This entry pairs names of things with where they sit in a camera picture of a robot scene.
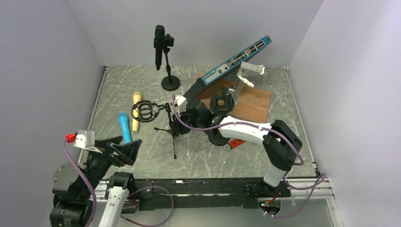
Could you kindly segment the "blue microphone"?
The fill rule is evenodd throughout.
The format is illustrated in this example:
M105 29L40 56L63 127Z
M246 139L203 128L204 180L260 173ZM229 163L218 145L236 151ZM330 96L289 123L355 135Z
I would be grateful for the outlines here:
M122 136L123 136L124 143L130 143L132 140L131 140L129 121L128 121L127 114L126 113L119 113L118 121L119 121L120 128L121 128L121 131L122 131Z

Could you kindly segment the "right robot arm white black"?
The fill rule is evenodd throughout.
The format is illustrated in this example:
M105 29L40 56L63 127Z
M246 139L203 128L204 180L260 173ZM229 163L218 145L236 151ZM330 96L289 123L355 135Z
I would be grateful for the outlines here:
M261 146L270 162L260 185L261 192L266 196L272 196L279 190L279 183L293 166L304 163L299 154L302 141L282 120L255 123L231 116L215 115L205 127L197 128L195 123L182 120L184 113L189 111L184 96L173 96L171 104L174 115L182 126L205 132L209 141L216 146L224 146L230 139L240 139Z

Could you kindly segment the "black tripod shock mount stand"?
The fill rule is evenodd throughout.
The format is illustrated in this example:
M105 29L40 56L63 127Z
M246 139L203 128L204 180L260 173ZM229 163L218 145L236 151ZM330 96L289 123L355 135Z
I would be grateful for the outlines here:
M170 129L166 130L166 129L161 129L161 128L155 127L154 130L165 131L172 136L174 159L177 159L176 150L175 150L175 138L178 137L179 134L175 131L175 129L173 129L175 122L173 121L173 117L171 115L172 111L171 111L170 104L165 103L165 104L159 105L159 104L155 103L154 101L142 100L142 101L137 102L135 105L133 105L131 108L131 111L132 110L136 110L138 112L138 117L132 116L132 112L131 112L131 116L132 116L132 118L137 120L139 123L140 122L147 123L147 122L154 121L159 116L159 113L161 110L165 110L167 112Z

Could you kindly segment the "black shock mount desk stand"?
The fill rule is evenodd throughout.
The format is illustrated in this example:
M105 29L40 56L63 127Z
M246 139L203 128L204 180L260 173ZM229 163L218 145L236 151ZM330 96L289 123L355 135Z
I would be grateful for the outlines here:
M212 118L208 126L212 127L221 124L222 120L228 116L228 113L233 110L234 106L234 98L228 92L228 88L224 88L220 95L213 95L209 102ZM224 146L229 142L228 138L221 135L218 128L208 131L207 135L210 142L216 146Z

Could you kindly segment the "cream yellow microphone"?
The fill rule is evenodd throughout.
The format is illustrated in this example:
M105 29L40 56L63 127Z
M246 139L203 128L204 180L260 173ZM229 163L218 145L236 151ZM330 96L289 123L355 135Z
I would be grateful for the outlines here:
M139 91L134 92L133 96L132 96L132 99L133 99L133 105L135 105L137 102L142 100L141 93ZM138 112L136 110L132 110L132 116L138 117ZM133 118L133 120L132 120L132 131L133 132L138 132L138 130L139 130L139 122Z

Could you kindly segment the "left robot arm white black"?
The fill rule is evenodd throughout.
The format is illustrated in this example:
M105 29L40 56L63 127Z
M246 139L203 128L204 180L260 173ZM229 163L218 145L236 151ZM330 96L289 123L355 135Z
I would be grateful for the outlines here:
M55 172L52 192L53 209L50 222L53 227L88 227L94 218L97 199L95 188L111 166L133 166L142 140L121 144L122 136L103 140L87 139L82 134L68 135L65 143L89 151L86 166L79 167L73 160ZM137 190L132 173L116 172L107 185L107 206L100 222L101 227L114 227L126 199Z

